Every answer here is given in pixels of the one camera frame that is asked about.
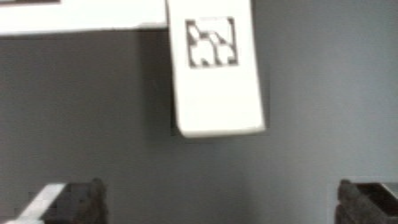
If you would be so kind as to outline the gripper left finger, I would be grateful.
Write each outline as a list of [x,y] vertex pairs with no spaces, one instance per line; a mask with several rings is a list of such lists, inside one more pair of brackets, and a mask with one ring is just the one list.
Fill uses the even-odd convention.
[[108,224],[106,187],[101,179],[49,183],[10,224]]

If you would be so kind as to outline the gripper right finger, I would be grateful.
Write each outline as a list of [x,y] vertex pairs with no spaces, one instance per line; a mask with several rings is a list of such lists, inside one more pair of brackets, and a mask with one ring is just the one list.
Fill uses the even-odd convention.
[[398,224],[398,182],[341,180],[333,224]]

